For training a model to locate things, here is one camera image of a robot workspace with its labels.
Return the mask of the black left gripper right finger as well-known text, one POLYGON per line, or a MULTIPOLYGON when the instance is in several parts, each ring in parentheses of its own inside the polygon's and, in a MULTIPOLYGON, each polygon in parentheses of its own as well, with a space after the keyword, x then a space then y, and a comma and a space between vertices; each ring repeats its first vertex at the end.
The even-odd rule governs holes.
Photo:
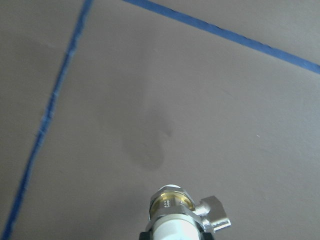
POLYGON ((214 236, 210 232, 201 232, 200 240, 215 240, 214 236))

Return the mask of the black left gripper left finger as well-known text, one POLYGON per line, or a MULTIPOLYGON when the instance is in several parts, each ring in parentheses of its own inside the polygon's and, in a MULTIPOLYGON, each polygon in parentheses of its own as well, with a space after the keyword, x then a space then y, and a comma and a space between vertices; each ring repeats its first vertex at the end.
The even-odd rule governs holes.
POLYGON ((139 240, 153 240, 153 233, 151 231, 143 231, 139 234, 139 240))

